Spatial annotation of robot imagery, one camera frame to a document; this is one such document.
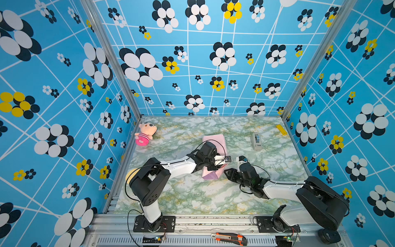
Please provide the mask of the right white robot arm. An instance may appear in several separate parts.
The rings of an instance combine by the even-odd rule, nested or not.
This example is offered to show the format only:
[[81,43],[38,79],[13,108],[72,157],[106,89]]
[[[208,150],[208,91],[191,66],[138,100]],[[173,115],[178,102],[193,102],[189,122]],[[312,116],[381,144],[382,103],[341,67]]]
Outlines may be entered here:
[[286,199],[300,205],[281,205],[271,218],[277,232],[302,224],[318,224],[336,231],[350,213],[349,202],[314,176],[302,182],[279,182],[260,177],[254,166],[245,162],[238,169],[224,171],[228,180],[250,190],[249,195],[260,199]]

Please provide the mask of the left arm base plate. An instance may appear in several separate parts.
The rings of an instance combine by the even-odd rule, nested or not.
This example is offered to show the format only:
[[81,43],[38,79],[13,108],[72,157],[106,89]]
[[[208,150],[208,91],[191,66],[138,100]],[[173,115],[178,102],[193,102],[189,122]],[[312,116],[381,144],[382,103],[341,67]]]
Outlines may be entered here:
[[139,215],[134,220],[133,232],[135,233],[173,233],[175,229],[176,216],[160,216],[150,223],[145,216]]

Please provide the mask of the purple wrapping paper sheet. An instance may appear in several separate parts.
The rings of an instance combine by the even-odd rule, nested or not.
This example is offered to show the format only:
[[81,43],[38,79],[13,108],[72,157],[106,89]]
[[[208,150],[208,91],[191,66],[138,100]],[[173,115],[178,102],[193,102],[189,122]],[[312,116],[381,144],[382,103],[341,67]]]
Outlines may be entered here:
[[[203,137],[202,141],[211,142],[216,146],[217,153],[219,155],[228,155],[228,151],[226,148],[225,137],[223,134],[216,134],[216,135],[206,135]],[[217,180],[219,179],[228,165],[228,162],[221,163],[222,167],[216,171],[209,171],[207,168],[203,168],[202,178],[204,180]]]

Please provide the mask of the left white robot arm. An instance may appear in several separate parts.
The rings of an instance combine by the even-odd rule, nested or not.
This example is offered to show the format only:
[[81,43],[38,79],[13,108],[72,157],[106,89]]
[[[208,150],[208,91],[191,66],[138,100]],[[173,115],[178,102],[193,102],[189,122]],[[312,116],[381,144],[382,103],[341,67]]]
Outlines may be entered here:
[[224,153],[217,151],[216,142],[204,141],[185,157],[173,161],[150,158],[142,167],[128,172],[125,188],[130,188],[134,194],[128,197],[139,202],[143,216],[149,224],[156,223],[162,217],[157,200],[170,179],[193,174],[204,168],[217,171],[231,162],[231,157],[227,155],[223,145],[220,147]]

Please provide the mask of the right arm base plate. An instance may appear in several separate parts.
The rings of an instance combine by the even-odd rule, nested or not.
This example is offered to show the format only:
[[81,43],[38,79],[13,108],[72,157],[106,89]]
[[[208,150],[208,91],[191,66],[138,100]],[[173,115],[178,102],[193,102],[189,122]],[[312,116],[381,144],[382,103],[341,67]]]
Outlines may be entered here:
[[259,233],[300,233],[299,225],[288,225],[280,218],[285,207],[280,206],[273,216],[254,216],[253,224],[258,227]]

